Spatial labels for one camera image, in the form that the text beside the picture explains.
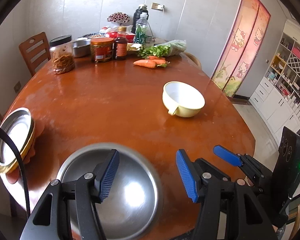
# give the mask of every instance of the hello kitty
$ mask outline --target hello kitty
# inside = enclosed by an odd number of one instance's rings
[[[263,35],[263,31],[258,28],[256,31],[256,36],[253,40],[254,45],[258,46],[260,44],[262,35]]]
[[[246,34],[238,28],[237,31],[234,33],[234,42],[231,44],[231,49],[234,49],[234,51],[237,52],[238,49],[243,47],[245,35]]]
[[[238,74],[236,75],[238,78],[243,78],[243,74],[248,71],[249,64],[242,62],[242,64],[239,66]]]

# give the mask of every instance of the blue silicone tip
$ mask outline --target blue silicone tip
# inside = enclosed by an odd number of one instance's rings
[[[103,201],[105,198],[108,197],[110,193],[110,189],[114,180],[114,176],[117,173],[118,167],[119,167],[120,157],[119,152],[116,151],[114,156],[112,157],[106,172],[103,176],[102,181],[100,182],[100,194],[99,197],[101,201]]]
[[[213,148],[213,153],[233,166],[242,166],[240,157],[238,155],[235,155],[234,153],[228,151],[220,145],[217,145]]]
[[[180,151],[177,151],[176,162],[187,195],[194,203],[196,203],[198,194],[195,187],[195,181]]]

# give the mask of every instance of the screw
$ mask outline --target screw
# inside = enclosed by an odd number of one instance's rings
[[[238,179],[237,183],[241,186],[243,186],[244,184],[246,184],[246,182],[243,179]]]
[[[91,172],[88,172],[84,175],[85,179],[91,179],[93,177],[93,174]]]
[[[59,180],[54,179],[53,181],[50,182],[51,186],[55,186],[59,183]]]
[[[202,174],[202,177],[204,177],[205,179],[210,179],[211,178],[211,174],[208,172],[205,172]]]

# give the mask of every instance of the orange lid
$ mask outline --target orange lid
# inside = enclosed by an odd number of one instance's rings
[[[105,44],[111,43],[114,41],[114,38],[100,37],[91,39],[91,44]]]

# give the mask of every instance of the wooden table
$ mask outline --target wooden table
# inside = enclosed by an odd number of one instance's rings
[[[31,209],[66,158],[81,147],[115,142],[144,155],[158,171],[164,206],[159,221],[143,239],[160,240],[180,235],[195,225],[198,204],[186,195],[175,156],[180,148],[190,159],[203,157],[232,180],[243,173],[212,153],[222,145],[234,153],[253,156],[255,139],[227,97],[184,54],[169,57],[167,68],[134,66],[125,61],[94,64],[76,59],[76,68],[55,75],[48,62],[20,92],[9,111],[27,107],[45,123],[35,144],[36,155],[26,165]],[[162,103],[162,88],[182,81],[197,88],[204,108],[192,118],[170,116]],[[2,180],[16,201],[25,207],[20,179]]]

